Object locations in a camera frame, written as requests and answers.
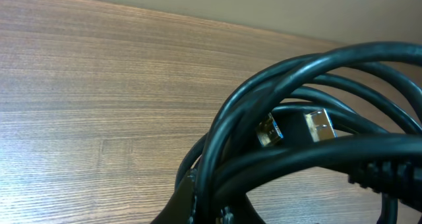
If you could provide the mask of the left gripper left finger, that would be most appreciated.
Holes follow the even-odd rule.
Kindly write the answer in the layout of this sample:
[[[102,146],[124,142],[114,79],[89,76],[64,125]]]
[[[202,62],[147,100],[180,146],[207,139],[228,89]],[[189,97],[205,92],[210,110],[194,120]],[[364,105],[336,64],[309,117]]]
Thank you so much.
[[[151,224],[197,224],[196,169],[190,169]]]

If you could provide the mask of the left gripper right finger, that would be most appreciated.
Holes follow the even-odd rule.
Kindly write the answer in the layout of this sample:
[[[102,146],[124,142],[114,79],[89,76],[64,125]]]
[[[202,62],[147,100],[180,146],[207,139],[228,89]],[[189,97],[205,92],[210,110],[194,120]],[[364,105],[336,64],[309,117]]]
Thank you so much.
[[[246,194],[236,197],[234,203],[221,210],[221,224],[265,224]]]

